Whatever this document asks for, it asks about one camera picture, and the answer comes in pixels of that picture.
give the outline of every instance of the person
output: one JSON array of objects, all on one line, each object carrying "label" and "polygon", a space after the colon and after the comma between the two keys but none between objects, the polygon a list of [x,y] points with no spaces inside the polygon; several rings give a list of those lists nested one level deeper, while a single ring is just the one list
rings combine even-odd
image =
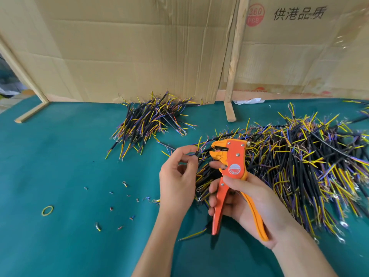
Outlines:
[{"label": "person", "polygon": [[[159,214],[146,247],[132,276],[170,276],[173,248],[182,220],[195,196],[195,181],[198,158],[189,153],[195,146],[176,149],[163,164],[160,173]],[[218,161],[209,165],[225,169]],[[210,184],[209,191],[215,193],[217,179]],[[314,240],[290,215],[274,192],[258,177],[248,173],[246,181],[223,177],[233,190],[251,196],[267,228],[269,241],[259,239],[253,216],[246,201],[237,193],[229,193],[223,209],[225,216],[235,219],[253,237],[269,248],[276,256],[285,276],[336,276],[325,256]],[[216,196],[209,198],[209,215],[214,215]]]}]

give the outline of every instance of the wooden post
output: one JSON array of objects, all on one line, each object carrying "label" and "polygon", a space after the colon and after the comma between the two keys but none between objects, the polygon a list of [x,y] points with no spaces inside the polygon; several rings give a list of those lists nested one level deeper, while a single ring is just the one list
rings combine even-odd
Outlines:
[{"label": "wooden post", "polygon": [[49,104],[49,100],[44,95],[44,93],[38,88],[38,86],[35,84],[33,79],[26,72],[26,70],[23,68],[21,63],[17,60],[15,55],[8,48],[8,46],[5,44],[2,38],[0,38],[0,53],[4,57],[5,61],[9,64],[11,69],[14,71],[14,73],[20,78],[20,80],[24,82],[27,87],[32,89],[42,101],[40,105],[34,107],[33,109],[26,112],[25,114],[23,114],[22,116],[20,116],[19,118],[15,120],[15,122],[17,123],[22,123],[23,121],[25,121],[26,119],[30,118],[35,113],[37,113],[39,110],[47,106]]},{"label": "wooden post", "polygon": [[234,115],[232,107],[232,93],[234,81],[236,78],[236,71],[238,65],[239,54],[241,51],[242,40],[244,37],[246,17],[248,13],[250,0],[239,0],[239,6],[237,11],[237,22],[236,29],[234,33],[231,62],[229,64],[227,87],[224,96],[224,108],[227,115],[227,120],[229,122],[236,121],[236,116]]}]

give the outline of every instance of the orange wire stripper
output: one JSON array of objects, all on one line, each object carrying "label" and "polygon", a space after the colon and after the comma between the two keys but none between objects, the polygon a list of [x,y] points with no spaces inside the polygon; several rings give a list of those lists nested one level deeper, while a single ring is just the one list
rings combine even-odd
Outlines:
[{"label": "orange wire stripper", "polygon": [[[215,141],[211,144],[211,147],[215,151],[210,151],[210,155],[214,160],[218,160],[227,166],[226,169],[219,169],[223,176],[228,176],[234,179],[246,180],[247,170],[245,165],[247,141],[238,139],[225,139],[222,141]],[[223,177],[220,178],[218,192],[217,192],[217,204],[215,206],[215,213],[213,217],[213,229],[212,235],[219,233],[220,222],[223,215],[223,205],[225,198],[228,194],[229,186],[223,182]],[[247,194],[241,192],[243,198],[247,201],[252,211],[256,229],[259,236],[263,241],[269,241],[269,238],[264,229],[263,219],[261,218],[258,210],[255,207],[252,198]]]}]

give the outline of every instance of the table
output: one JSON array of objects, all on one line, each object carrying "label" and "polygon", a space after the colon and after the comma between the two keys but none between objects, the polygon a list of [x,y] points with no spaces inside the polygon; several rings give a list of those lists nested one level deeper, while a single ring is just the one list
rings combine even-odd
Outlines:
[{"label": "table", "polygon": [[[170,130],[158,138],[179,147],[197,142],[201,135],[212,136],[214,129],[219,132],[227,125],[244,128],[249,117],[261,125],[283,124],[277,112],[289,114],[288,102],[234,106],[235,123],[227,123],[222,103],[191,107],[184,118],[197,124],[196,130],[188,130],[185,137]],[[318,110],[319,118],[337,113],[355,118],[362,108],[342,99],[292,103],[296,116]],[[24,124],[14,122],[37,104],[38,98],[31,97],[0,115],[1,275],[130,276],[158,214],[158,206],[142,199],[160,197],[158,172],[167,159],[161,153],[163,147],[150,140],[142,156],[132,149],[118,162],[120,150],[116,149],[105,160],[113,144],[109,137],[124,120],[124,106],[52,103]],[[354,128],[369,129],[369,122]],[[48,205],[54,206],[53,213],[41,216]],[[194,204],[179,237],[200,231],[207,220],[206,207]],[[369,220],[350,214],[348,223],[346,244],[321,233],[320,248],[340,276],[364,276],[369,270]],[[270,250],[232,219],[224,218],[216,243],[209,234],[176,243],[172,275],[281,276],[282,272]]]}]

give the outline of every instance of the cardboard box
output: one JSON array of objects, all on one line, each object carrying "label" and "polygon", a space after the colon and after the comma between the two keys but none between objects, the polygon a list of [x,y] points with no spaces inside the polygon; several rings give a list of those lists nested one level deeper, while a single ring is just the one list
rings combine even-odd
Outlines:
[{"label": "cardboard box", "polygon": [[215,100],[236,0],[0,2],[0,37],[49,101]]},{"label": "cardboard box", "polygon": [[[368,18],[369,0],[251,0],[234,90],[243,98],[368,99]],[[234,23],[219,89],[233,34]]]}]

